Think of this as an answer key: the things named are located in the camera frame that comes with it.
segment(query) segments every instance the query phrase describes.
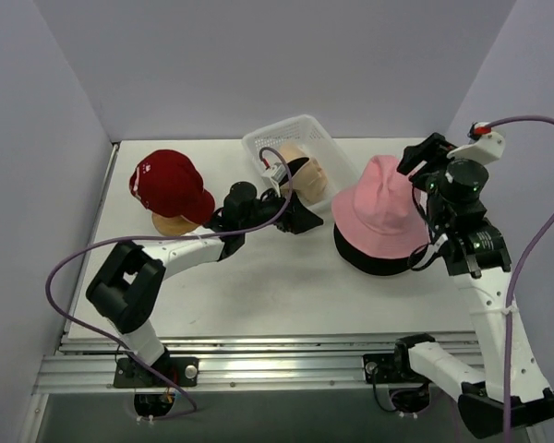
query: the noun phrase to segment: gray floor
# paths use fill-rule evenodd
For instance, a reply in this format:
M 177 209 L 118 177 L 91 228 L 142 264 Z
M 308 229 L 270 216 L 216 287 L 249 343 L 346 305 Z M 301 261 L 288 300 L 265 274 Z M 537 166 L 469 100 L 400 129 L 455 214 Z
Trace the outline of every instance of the gray floor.
M 137 425 L 127 394 L 52 395 L 39 441 L 76 442 L 435 442 L 475 441 L 455 434 L 446 398 L 417 420 L 378 410 L 370 389 L 201 393 L 200 411 L 155 425 Z M 527 442 L 518 431 L 513 443 Z M 499 437 L 485 440 L 500 443 Z

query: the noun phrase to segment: cap brim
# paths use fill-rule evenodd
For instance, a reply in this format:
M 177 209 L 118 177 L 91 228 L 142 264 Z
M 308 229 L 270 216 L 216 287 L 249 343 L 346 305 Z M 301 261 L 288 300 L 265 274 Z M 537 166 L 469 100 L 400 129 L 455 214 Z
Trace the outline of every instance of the cap brim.
M 359 220 L 353 208 L 355 187 L 350 187 L 332 199 L 332 217 L 341 235 L 354 248 L 370 257 L 403 258 L 428 243 L 428 232 L 422 229 L 396 235 L 377 233 Z
M 190 222 L 196 224 L 205 224 L 211 219 L 211 215 L 215 211 L 215 199 L 213 195 L 210 194 L 207 190 L 203 190 L 201 198 L 198 200 L 197 204 L 194 204 L 192 208 L 186 210 L 183 214 Z

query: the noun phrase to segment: screw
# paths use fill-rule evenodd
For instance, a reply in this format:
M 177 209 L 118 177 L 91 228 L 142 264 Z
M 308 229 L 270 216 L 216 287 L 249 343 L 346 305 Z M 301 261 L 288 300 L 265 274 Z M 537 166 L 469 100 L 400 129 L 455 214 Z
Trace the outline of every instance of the screw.
M 185 368 L 185 377 L 188 379 L 193 379 L 197 376 L 198 370 L 193 365 L 189 365 Z
M 366 364 L 366 372 L 370 375 L 378 374 L 378 365 L 375 362 L 369 362 Z

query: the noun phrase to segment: basket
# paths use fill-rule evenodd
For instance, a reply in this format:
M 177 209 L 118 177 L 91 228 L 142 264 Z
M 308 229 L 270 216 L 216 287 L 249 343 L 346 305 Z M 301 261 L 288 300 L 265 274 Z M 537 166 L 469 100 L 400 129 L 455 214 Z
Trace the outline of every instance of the basket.
M 336 194 L 357 183 L 359 173 L 356 168 L 318 120 L 311 115 L 299 115 L 257 129 L 242 138 L 242 145 L 247 150 L 255 169 L 262 175 L 266 166 L 259 158 L 259 151 L 267 146 L 277 150 L 288 140 L 294 141 L 308 157 L 314 157 L 328 177 L 324 199 L 307 206 L 313 212 L 330 208 L 331 200 Z M 278 159 L 268 153 L 266 160 L 273 165 Z M 271 183 L 266 181 L 266 185 L 271 186 Z

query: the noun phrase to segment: tabletop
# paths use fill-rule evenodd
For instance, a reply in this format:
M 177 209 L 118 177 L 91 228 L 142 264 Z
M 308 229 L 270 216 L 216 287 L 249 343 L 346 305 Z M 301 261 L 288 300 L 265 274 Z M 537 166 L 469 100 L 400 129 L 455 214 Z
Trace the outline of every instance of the tabletop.
M 400 157 L 417 138 L 336 140 L 358 171 L 374 155 Z M 221 205 L 230 185 L 249 181 L 261 192 L 259 174 L 240 140 L 124 141 L 117 152 L 94 241 L 157 234 L 151 214 L 129 194 L 128 180 L 149 153 L 178 150 L 195 164 Z M 291 235 L 274 227 L 247 235 L 245 245 L 220 263 L 197 266 L 164 282 L 151 321 L 162 338 L 330 336 L 472 331 L 464 301 L 441 260 L 424 272 L 374 277 L 342 260 L 334 247 L 329 210 L 321 226 Z M 90 280 L 111 247 L 90 253 L 71 312 L 113 331 L 85 297 Z M 99 336 L 76 324 L 68 339 Z

